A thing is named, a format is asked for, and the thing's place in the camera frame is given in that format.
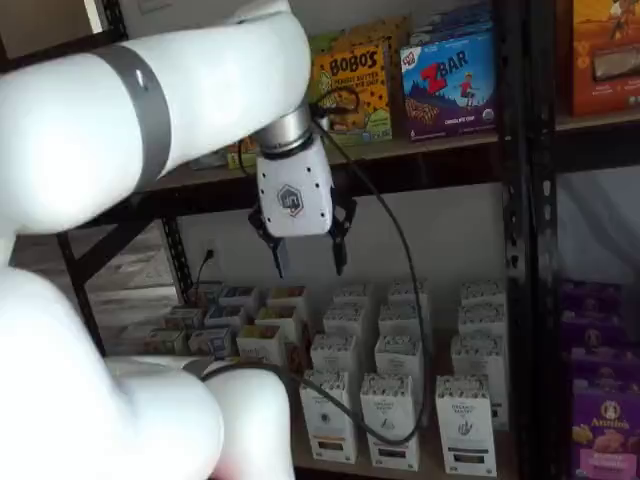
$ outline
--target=orange box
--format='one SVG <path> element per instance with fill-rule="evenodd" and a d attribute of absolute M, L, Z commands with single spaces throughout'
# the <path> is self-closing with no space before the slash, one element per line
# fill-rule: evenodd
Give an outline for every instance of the orange box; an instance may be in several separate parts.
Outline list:
<path fill-rule="evenodd" d="M 636 0 L 574 0 L 574 114 L 640 105 L 636 58 L 640 58 Z"/>

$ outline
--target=gray band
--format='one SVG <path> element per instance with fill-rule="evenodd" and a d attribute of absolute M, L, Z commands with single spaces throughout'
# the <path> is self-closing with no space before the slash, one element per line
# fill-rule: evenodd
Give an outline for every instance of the gray band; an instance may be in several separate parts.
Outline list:
<path fill-rule="evenodd" d="M 93 54 L 113 68 L 131 97 L 142 139 L 142 171 L 136 190 L 142 189 L 158 179 L 169 161 L 171 117 L 167 99 L 149 64 L 130 48 L 110 45 Z"/>

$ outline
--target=purple box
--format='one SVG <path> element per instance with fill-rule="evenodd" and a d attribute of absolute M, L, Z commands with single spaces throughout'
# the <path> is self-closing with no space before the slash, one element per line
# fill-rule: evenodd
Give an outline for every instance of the purple box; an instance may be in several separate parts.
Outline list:
<path fill-rule="evenodd" d="M 560 284 L 560 308 L 575 312 L 620 314 L 622 286 L 613 283 L 564 280 Z"/>
<path fill-rule="evenodd" d="M 573 378 L 611 381 L 640 380 L 640 352 L 637 349 L 601 347 L 571 349 Z"/>
<path fill-rule="evenodd" d="M 640 394 L 628 383 L 574 382 L 571 476 L 632 480 L 640 454 Z"/>
<path fill-rule="evenodd" d="M 618 347 L 629 343 L 622 319 L 614 314 L 565 310 L 560 320 L 560 331 L 564 349 Z"/>

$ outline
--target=white wall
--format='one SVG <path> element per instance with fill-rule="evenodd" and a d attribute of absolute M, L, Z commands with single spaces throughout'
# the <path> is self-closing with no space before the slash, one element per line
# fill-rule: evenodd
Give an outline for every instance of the white wall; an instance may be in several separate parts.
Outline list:
<path fill-rule="evenodd" d="M 248 0 L 120 0 L 130 36 L 209 26 L 231 15 Z M 420 22 L 428 13 L 472 0 L 290 0 L 309 34 L 341 29 L 382 16 L 411 13 Z"/>
<path fill-rule="evenodd" d="M 504 275 L 501 187 L 477 185 L 386 198 L 405 229 L 418 274 L 430 280 L 435 324 L 454 326 L 460 283 Z M 246 211 L 183 217 L 181 229 L 194 275 L 204 252 L 213 246 L 217 259 L 205 268 L 203 279 L 258 285 L 280 281 Z M 347 237 L 349 264 L 342 277 L 335 274 L 328 237 L 287 242 L 290 271 L 285 283 L 322 285 L 409 275 L 398 236 L 372 197 L 359 199 Z"/>

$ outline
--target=power cord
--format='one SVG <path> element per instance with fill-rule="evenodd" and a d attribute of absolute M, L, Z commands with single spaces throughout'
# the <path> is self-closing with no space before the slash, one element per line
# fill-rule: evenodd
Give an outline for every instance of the power cord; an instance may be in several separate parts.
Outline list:
<path fill-rule="evenodd" d="M 198 276 L 196 277 L 196 285 L 194 288 L 194 296 L 193 296 L 193 302 L 195 304 L 198 303 L 198 291 L 200 290 L 200 277 L 202 276 L 202 270 L 204 269 L 204 266 L 209 263 L 209 261 L 213 258 L 213 250 L 212 249 L 208 249 L 207 252 L 204 255 L 204 258 L 202 259 L 202 263 L 200 264 L 200 268 L 198 269 Z"/>
<path fill-rule="evenodd" d="M 348 91 L 349 93 L 352 93 L 355 95 L 356 97 L 356 110 L 357 110 L 357 105 L 359 105 L 360 103 L 360 97 L 358 95 L 358 93 L 349 88 L 349 87 L 338 87 L 334 90 L 330 90 L 327 93 L 325 93 L 314 105 L 312 105 L 312 113 L 314 114 L 314 124 L 316 125 L 316 127 L 318 128 L 318 130 L 320 131 L 320 133 L 322 134 L 322 136 L 329 142 L 331 143 L 331 145 L 338 151 L 338 153 L 344 158 L 345 162 L 347 163 L 347 165 L 349 165 L 349 167 L 353 170 L 353 172 L 356 174 L 356 176 L 365 184 L 365 186 L 369 189 L 369 191 L 372 193 L 372 195 L 376 198 L 376 200 L 378 201 L 378 203 L 382 206 L 383 210 L 385 211 L 385 213 L 387 214 L 387 216 L 389 217 L 389 219 L 391 220 L 391 222 L 393 223 L 396 231 L 398 232 L 398 236 L 400 237 L 400 241 L 402 242 L 402 247 L 405 251 L 405 255 L 407 257 L 407 263 L 409 264 L 409 272 L 411 275 L 411 282 L 413 284 L 413 293 L 415 295 L 415 302 L 416 302 L 416 310 L 417 310 L 417 316 L 418 316 L 418 323 L 419 323 L 419 329 L 420 329 L 420 341 L 422 343 L 422 363 L 423 363 L 423 372 L 424 375 L 426 376 L 426 372 L 429 371 L 429 364 L 427 362 L 427 345 L 426 345 L 426 341 L 425 341 L 425 331 L 424 331 L 424 319 L 422 316 L 422 305 L 420 302 L 420 289 L 418 288 L 418 277 L 416 275 L 416 270 L 415 270 L 415 265 L 413 263 L 413 255 L 411 253 L 411 248 L 409 247 L 409 242 L 407 241 L 407 238 L 405 236 L 404 230 L 402 228 L 402 226 L 400 225 L 400 222 L 398 221 L 397 217 L 395 216 L 395 214 L 393 213 L 393 211 L 391 210 L 391 207 L 389 207 L 389 204 L 386 202 L 386 200 L 382 197 L 382 195 L 380 194 L 380 192 L 378 191 L 378 189 L 375 187 L 375 185 L 373 184 L 373 182 L 371 182 L 371 180 L 369 179 L 369 177 L 367 177 L 366 173 L 357 165 L 356 162 L 353 161 L 353 159 L 349 156 L 349 154 L 334 140 L 334 138 L 331 136 L 331 134 L 326 131 L 322 125 L 320 125 L 320 123 L 315 119 L 317 117 L 323 117 L 325 116 L 327 113 L 336 113 L 335 109 L 336 108 L 345 108 L 345 107 L 333 107 L 333 108 L 329 108 L 329 109 L 323 109 L 320 105 L 319 102 L 326 98 L 328 95 L 330 95 L 331 93 L 334 93 L 337 90 L 343 90 L 343 91 Z M 387 438 L 384 435 L 379 434 L 378 432 L 376 432 L 373 428 L 371 428 L 369 425 L 367 425 L 364 420 L 360 417 L 359 414 L 357 414 L 356 412 L 354 412 L 353 410 L 351 410 L 350 408 L 348 408 L 347 406 L 345 406 L 342 402 L 339 402 L 338 400 L 336 400 L 330 393 L 326 392 L 325 390 L 323 390 L 319 385 L 315 384 L 314 382 L 304 378 L 304 377 L 300 377 L 298 375 L 295 375 L 291 372 L 289 372 L 288 370 L 286 370 L 285 368 L 276 366 L 276 365 L 270 365 L 270 364 L 265 364 L 265 363 L 236 363 L 233 365 L 226 365 L 220 368 L 217 368 L 215 370 L 212 370 L 211 372 L 206 373 L 205 375 L 203 375 L 201 377 L 201 380 L 203 382 L 206 382 L 207 380 L 210 380 L 214 377 L 217 377 L 219 375 L 222 375 L 224 373 L 227 372 L 231 372 L 234 370 L 245 370 L 245 369 L 259 369 L 259 370 L 266 370 L 268 372 L 272 372 L 275 373 L 276 375 L 278 375 L 278 377 L 280 378 L 289 378 L 294 380 L 295 382 L 306 386 L 307 388 L 313 390 L 314 392 L 316 392 L 318 395 L 322 396 L 324 399 L 326 399 L 327 401 L 329 401 L 330 403 L 332 403 L 336 408 L 338 408 L 338 410 L 340 410 L 341 412 L 343 412 L 347 417 L 349 417 L 349 419 L 354 423 L 354 425 L 360 427 L 362 430 L 364 430 L 366 433 L 368 433 L 369 435 L 371 435 L 373 438 L 375 438 L 376 440 L 383 442 L 387 445 L 390 446 L 401 446 L 404 445 L 405 443 L 407 443 L 408 441 L 410 441 L 418 432 L 418 429 L 420 428 L 420 422 L 422 419 L 422 416 L 424 415 L 425 409 L 426 409 L 426 405 L 427 405 L 427 396 L 424 394 L 422 394 L 422 403 L 420 405 L 420 411 L 419 414 L 416 417 L 416 423 L 413 426 L 413 428 L 411 429 L 411 431 L 409 432 L 409 434 L 407 436 L 405 436 L 404 438 L 401 439 L 391 439 L 391 438 Z M 426 386 L 427 381 L 426 378 L 423 378 L 423 382 L 422 385 Z"/>

